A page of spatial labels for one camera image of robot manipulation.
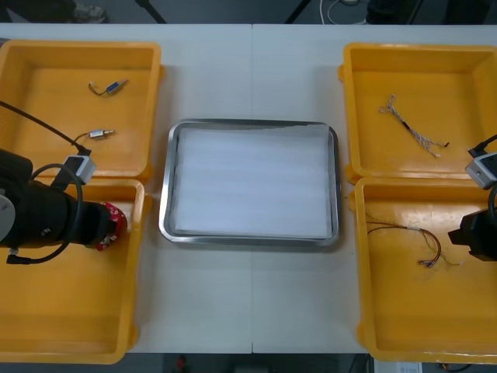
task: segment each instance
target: stainless steel tray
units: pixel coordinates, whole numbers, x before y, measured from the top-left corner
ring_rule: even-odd
[[[341,204],[339,180],[339,153],[338,139],[332,128],[329,128],[329,191],[331,234],[325,239],[287,238],[287,237],[254,237],[243,235],[185,235],[177,234],[171,227],[172,193],[177,166],[178,136],[183,128],[278,128],[289,126],[306,126],[309,124],[323,124],[318,122],[297,122],[282,120],[228,120],[228,119],[188,119],[175,124],[169,132],[168,151],[165,162],[164,181],[159,211],[158,227],[164,237],[177,243],[208,243],[228,245],[264,245],[264,246],[330,246],[340,233]]]

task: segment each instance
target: yellow plastic tray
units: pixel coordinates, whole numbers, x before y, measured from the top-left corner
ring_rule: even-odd
[[[469,179],[467,153],[495,134],[497,59],[494,47],[349,44],[344,82],[349,131],[347,177]],[[430,155],[391,113],[394,107],[421,135],[447,148]]]
[[[108,201],[127,235],[107,251],[70,245],[38,265],[0,261],[0,361],[110,364],[137,339],[134,304],[145,194],[136,180],[93,180],[85,200]],[[56,247],[21,249],[42,257]]]
[[[484,209],[488,192],[470,180],[362,178],[349,199],[356,211],[361,324],[358,338],[382,361],[497,363],[497,263],[454,246],[448,232],[463,215]],[[366,221],[426,228],[442,244],[432,268],[417,263],[433,251],[418,232],[367,234]]]
[[[0,100],[70,138],[95,129],[115,130],[104,140],[81,140],[92,150],[94,176],[146,180],[163,73],[160,60],[161,49],[153,43],[10,40],[0,49]],[[123,79],[129,82],[112,96],[97,96],[88,88],[90,81],[104,90]],[[4,108],[0,148],[31,159],[35,169],[76,153],[57,135]]]

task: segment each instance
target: white foam sheet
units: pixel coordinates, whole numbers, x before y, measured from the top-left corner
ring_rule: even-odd
[[[236,128],[179,132],[175,231],[328,238],[328,126]]]

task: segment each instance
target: white table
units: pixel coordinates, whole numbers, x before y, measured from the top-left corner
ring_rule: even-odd
[[[353,215],[324,253],[250,248],[178,249],[158,231],[166,135],[186,117],[318,120],[339,137],[348,161],[336,69],[353,41],[496,44],[495,26],[196,26],[2,24],[0,37],[147,40],[168,69],[159,97],[147,185],[155,197],[138,274],[135,352],[352,353],[359,321]],[[342,181],[342,196],[352,189]]]

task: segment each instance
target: electrical connector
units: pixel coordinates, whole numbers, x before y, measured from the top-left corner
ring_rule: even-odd
[[[94,130],[88,133],[89,138],[105,138],[109,134],[115,133],[115,130]]]
[[[112,95],[114,93],[116,93],[117,91],[119,91],[123,85],[125,85],[126,83],[128,83],[128,79],[124,79],[124,80],[119,80],[118,82],[114,82],[112,83],[111,85],[109,85],[105,91],[102,91],[102,92],[97,92],[95,90],[95,83],[94,82],[90,82],[88,83],[88,88],[90,91],[92,91],[93,93],[95,93],[97,96],[102,96],[102,95]]]

